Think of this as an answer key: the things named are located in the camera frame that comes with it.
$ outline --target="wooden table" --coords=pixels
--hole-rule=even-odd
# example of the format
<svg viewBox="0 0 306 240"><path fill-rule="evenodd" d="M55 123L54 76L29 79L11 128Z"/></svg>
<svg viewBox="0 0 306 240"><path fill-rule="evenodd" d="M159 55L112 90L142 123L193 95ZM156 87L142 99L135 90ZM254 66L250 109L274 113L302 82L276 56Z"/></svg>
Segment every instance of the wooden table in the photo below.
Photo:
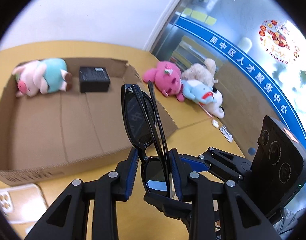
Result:
<svg viewBox="0 0 306 240"><path fill-rule="evenodd" d="M22 45L0 52L0 95L3 91L12 69L20 62L49 57L107 57L128 60L142 76L143 73L155 67L158 60L149 52L96 42L84 41L49 41ZM180 103L175 97L165 98L156 90L156 98L170 114L179 129L167 139L168 148L176 148L179 153L194 156L205 152L208 147L219 148L224 151L243 156L235 142L229 143L219 129L212 126L211 120L202 109L193 102L186 100ZM155 149L150 147L148 155L156 155ZM46 202L50 205L56 197L74 179L84 182L95 180L103 174L115 169L117 163L96 170L87 171L59 179L39 182ZM209 174L203 173L209 179L219 181ZM0 182L0 188L7 187ZM126 203L117 203L117 221L121 240L187 240L188 233L181 221L167 218L144 202L144 187L138 171L135 179L133 194ZM88 221L88 237L91 239L92 205ZM25 229L30 224L14 225L13 228L24 238Z"/></svg>

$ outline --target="white wall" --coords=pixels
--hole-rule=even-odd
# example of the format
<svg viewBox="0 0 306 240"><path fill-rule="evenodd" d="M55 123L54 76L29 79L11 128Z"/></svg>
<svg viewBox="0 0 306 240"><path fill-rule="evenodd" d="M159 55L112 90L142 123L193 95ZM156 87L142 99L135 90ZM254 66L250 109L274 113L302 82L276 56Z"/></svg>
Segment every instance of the white wall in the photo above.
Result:
<svg viewBox="0 0 306 240"><path fill-rule="evenodd" d="M38 41L98 41L150 49L179 0L33 0L0 50Z"/></svg>

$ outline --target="black box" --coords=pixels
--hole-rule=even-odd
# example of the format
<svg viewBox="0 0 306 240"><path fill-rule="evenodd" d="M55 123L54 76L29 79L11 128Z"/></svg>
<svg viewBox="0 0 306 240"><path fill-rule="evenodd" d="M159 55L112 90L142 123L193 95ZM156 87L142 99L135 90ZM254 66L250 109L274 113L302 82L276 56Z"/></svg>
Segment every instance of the black box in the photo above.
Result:
<svg viewBox="0 0 306 240"><path fill-rule="evenodd" d="M104 67L80 67L80 92L107 92L111 80Z"/></svg>

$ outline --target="black sunglasses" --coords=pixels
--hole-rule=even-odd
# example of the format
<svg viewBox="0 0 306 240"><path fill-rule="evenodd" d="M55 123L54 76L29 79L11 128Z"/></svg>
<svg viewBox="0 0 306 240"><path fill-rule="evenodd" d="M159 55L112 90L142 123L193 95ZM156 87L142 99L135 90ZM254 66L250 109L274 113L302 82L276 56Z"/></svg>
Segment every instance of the black sunglasses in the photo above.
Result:
<svg viewBox="0 0 306 240"><path fill-rule="evenodd" d="M141 177L146 192L166 197L171 194L171 168L166 139L157 110L153 84L148 84L150 96L138 85L125 84L121 88L121 104L125 130L141 160ZM159 127L163 150L158 138ZM148 157L146 149L154 143L158 156Z"/></svg>

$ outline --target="stuffed animal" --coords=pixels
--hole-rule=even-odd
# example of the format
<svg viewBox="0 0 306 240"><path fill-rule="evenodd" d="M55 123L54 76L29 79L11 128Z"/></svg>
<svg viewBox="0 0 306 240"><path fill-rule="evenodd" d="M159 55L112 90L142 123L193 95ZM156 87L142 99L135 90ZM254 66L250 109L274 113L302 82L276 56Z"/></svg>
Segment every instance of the stuffed animal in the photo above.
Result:
<svg viewBox="0 0 306 240"><path fill-rule="evenodd" d="M155 86L165 97L175 95L178 101L184 101L181 70L174 63L168 61L157 63L156 68L145 72L143 81L155 83Z"/></svg>
<svg viewBox="0 0 306 240"><path fill-rule="evenodd" d="M181 79L196 79L201 81L208 87L213 87L214 83L217 83L217 80L214 79L214 74L216 70L215 61L210 58L207 58L204 63L205 66L199 63L193 64L189 69L185 70L182 73Z"/></svg>
<svg viewBox="0 0 306 240"><path fill-rule="evenodd" d="M182 83L183 95L187 99L190 99L201 106L217 102L213 97L212 88L206 86L201 81L196 79L182 80Z"/></svg>
<svg viewBox="0 0 306 240"><path fill-rule="evenodd" d="M224 110L221 106L223 103L223 97L220 91L213 87L213 97L216 102L211 102L207 105L202 105L202 107L210 114L218 117L219 119L224 117Z"/></svg>
<svg viewBox="0 0 306 240"><path fill-rule="evenodd" d="M38 91L47 94L72 88L72 74L67 72L67 65L61 58L34 60L16 67L12 74L16 75L17 97L33 97Z"/></svg>

